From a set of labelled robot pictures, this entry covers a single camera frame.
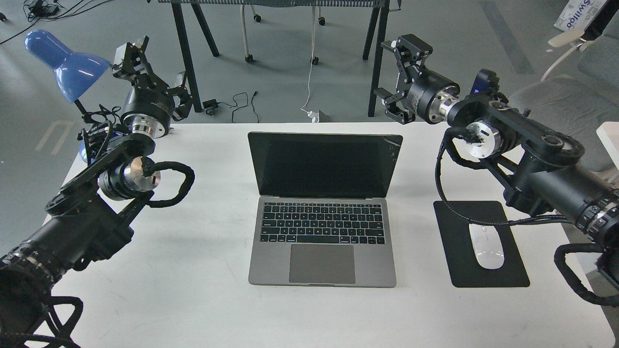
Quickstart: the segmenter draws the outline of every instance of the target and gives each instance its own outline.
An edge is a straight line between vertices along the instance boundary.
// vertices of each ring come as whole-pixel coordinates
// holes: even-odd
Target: robotic arm
[[[84,121],[92,124],[79,136],[87,168],[46,205],[51,220],[0,258],[0,346],[25,347],[25,341],[36,340],[49,342],[47,347],[77,347],[70,334],[82,302],[53,297],[51,288],[68,270],[82,271],[92,261],[111,258],[131,241],[134,231],[129,224],[144,206],[173,206],[193,184],[194,172],[188,166],[155,163],[147,157],[155,150],[154,139],[168,134],[170,118],[186,118],[192,105],[184,74],[176,87],[169,88],[152,71],[144,56],[147,43],[144,37],[116,51],[113,75],[132,85],[120,123],[95,121],[96,113],[80,108]],[[174,97],[180,99],[178,106]],[[151,201],[160,170],[165,169],[183,173],[185,180],[173,199]],[[116,213],[99,196],[99,188],[110,199],[132,201]],[[54,310],[60,304],[75,308],[65,323]],[[33,335],[44,321],[56,337]]]
[[[448,204],[439,180],[440,158],[445,150],[459,165],[489,170],[504,187],[505,204],[532,217],[509,225],[567,222],[587,235],[592,243],[560,246],[555,264],[584,300],[619,307],[619,295],[599,297],[588,291],[565,262],[568,253],[601,253],[597,269],[619,289],[619,189],[578,164],[583,146],[528,119],[528,110],[521,114],[509,107],[507,98],[498,91],[499,79],[494,72],[482,69],[471,93],[459,98],[460,88],[455,82],[425,66],[432,53],[430,45],[409,34],[382,46],[394,53],[399,70],[395,94],[382,88],[375,90],[386,107],[385,114],[402,124],[419,117],[430,124],[446,120],[451,126],[443,137],[436,166],[441,199]],[[398,102],[404,110],[396,105]],[[463,159],[454,138],[464,140],[465,150],[479,161]],[[516,146],[524,149],[519,163],[503,156]],[[562,216],[542,215],[554,210]],[[471,224],[497,224],[454,213]]]

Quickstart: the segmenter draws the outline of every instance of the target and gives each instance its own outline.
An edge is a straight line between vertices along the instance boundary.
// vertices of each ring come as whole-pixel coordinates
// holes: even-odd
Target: white table
[[[432,202],[446,125],[413,123],[180,124],[154,160],[193,167],[187,198],[146,208],[133,241],[110,260],[71,271],[53,290],[85,303],[72,335],[83,347],[611,347],[600,307],[581,300],[553,263],[568,242],[558,225],[514,227],[531,285],[459,289],[450,281]],[[402,134],[387,196],[394,289],[271,287],[248,283],[258,189],[248,131]],[[453,200],[502,201],[486,171],[443,161]],[[83,164],[76,160],[68,178]],[[180,177],[162,173],[155,199]],[[115,202],[114,208],[123,204]],[[509,218],[524,215],[506,208]],[[575,258],[570,265],[585,279]]]
[[[619,122],[604,122],[596,133],[615,167],[619,168]]]

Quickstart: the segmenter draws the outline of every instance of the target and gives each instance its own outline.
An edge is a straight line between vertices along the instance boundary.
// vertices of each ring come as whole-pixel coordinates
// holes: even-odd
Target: black mouse pad
[[[506,222],[501,203],[496,201],[450,201],[457,212],[482,221]],[[516,241],[509,226],[497,226],[505,262],[498,269],[485,269],[477,263],[470,240],[469,224],[442,201],[434,202],[438,228],[443,240],[445,258],[455,287],[528,287],[529,276],[524,269]]]

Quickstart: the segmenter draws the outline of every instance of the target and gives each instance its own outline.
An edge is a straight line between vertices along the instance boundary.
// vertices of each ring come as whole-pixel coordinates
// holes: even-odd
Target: blue lamp shade
[[[49,66],[67,102],[76,101],[103,75],[110,62],[88,53],[71,51],[47,30],[26,35],[26,49]]]

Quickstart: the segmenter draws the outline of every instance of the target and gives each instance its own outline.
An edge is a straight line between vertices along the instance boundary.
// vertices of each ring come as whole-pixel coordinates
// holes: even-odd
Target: cardboard box
[[[555,28],[566,32],[570,29],[585,30],[608,0],[569,0],[555,22]]]

